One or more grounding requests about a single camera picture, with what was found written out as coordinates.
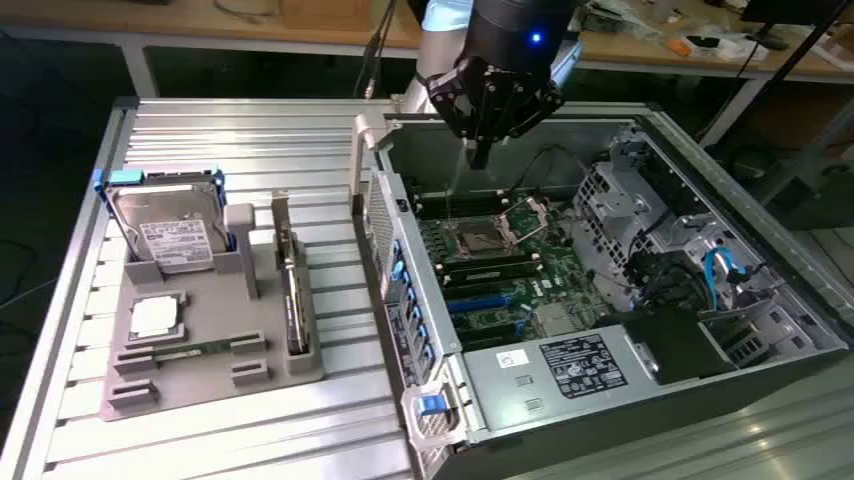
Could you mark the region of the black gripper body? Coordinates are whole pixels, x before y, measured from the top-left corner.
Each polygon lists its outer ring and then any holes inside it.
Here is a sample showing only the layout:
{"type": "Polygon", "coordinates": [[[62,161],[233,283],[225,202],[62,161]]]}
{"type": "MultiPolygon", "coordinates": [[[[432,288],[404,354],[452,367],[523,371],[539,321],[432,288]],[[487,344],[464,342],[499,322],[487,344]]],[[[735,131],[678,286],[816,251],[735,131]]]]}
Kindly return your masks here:
{"type": "Polygon", "coordinates": [[[479,60],[500,70],[543,77],[579,2],[475,0],[459,63],[479,60]]]}

